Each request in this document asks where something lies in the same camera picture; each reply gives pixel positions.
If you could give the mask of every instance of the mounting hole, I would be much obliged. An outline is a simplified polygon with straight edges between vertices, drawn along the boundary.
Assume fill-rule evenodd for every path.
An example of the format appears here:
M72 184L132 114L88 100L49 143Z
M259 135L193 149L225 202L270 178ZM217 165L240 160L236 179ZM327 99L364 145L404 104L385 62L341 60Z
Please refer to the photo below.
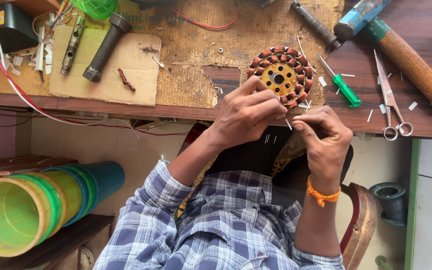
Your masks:
M277 84L284 83L284 76L282 76L281 74L277 74L276 76L274 76L274 82Z

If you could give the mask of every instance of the green screwdriver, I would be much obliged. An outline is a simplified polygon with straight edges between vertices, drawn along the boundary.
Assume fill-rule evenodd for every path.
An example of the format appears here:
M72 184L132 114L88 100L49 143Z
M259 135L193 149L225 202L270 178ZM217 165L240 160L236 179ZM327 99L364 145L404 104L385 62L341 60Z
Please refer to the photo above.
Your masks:
M319 59L321 59L321 61L324 63L324 65L333 74L333 82L339 86L339 89L341 90L341 92L343 92L343 94L349 100L349 102L351 103L350 107L357 107L357 106L361 105L361 103L362 103L361 99L356 95L356 93L354 93L353 89L347 83L345 83L345 81L343 80L341 75L334 74L333 70L331 70L331 68L326 64L326 62L321 57L321 55L319 55L319 53L318 53L318 56L319 56Z

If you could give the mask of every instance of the orange thread bracelet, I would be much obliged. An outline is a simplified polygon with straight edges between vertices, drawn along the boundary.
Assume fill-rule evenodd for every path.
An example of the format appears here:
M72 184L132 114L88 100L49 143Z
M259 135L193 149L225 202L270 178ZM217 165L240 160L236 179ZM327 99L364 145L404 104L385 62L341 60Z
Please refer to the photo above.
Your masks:
M341 192L341 187L339 186L338 192L333 195L324 196L321 193L317 192L311 185L311 175L308 177L308 194L316 197L318 199L318 204L321 207L324 207L324 201L335 202L339 198L339 193Z

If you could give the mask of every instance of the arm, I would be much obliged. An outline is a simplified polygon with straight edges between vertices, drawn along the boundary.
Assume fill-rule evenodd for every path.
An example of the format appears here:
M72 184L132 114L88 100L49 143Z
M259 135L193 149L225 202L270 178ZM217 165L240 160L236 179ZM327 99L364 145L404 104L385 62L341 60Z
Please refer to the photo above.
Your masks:
M328 106L294 117L293 120L295 129L308 149L308 165L314 189L325 196L338 192L352 132ZM294 236L295 248L322 257L339 256L341 251L334 224L335 211L335 202L325 202L325 206L321 207L315 197L306 194Z
M174 211L201 169L222 150L259 139L270 121L286 113L257 77L227 95L214 124L171 164L159 161L144 186L127 200L94 269L164 267L177 234Z

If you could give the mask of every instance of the tiled floor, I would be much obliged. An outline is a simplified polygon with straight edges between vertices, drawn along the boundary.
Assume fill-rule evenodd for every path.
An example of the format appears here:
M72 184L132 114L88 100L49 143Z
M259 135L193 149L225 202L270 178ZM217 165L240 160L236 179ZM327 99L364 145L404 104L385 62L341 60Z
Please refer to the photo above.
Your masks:
M106 124L116 124L116 120ZM154 133L187 132L191 125L167 124L151 130ZM173 160L185 136L156 137L139 133L136 140L131 131L108 127L89 127L62 124L47 118L33 119L32 154L61 156L78 159L80 163L113 160L125 172L126 180L121 189L102 201L93 211L96 214L117 215L128 197L141 187L155 163L163 158ZM387 142L382 138L363 141L354 137L354 158L344 181L355 182L367 188L384 181L401 181L408 177L410 141L398 139ZM378 203L378 215L381 207ZM351 200L341 196L336 214L339 238L344 235L352 216ZM359 269L377 270L374 259L378 255L387 258L394 270L402 270L405 249L405 228L396 228L378 219L374 236Z

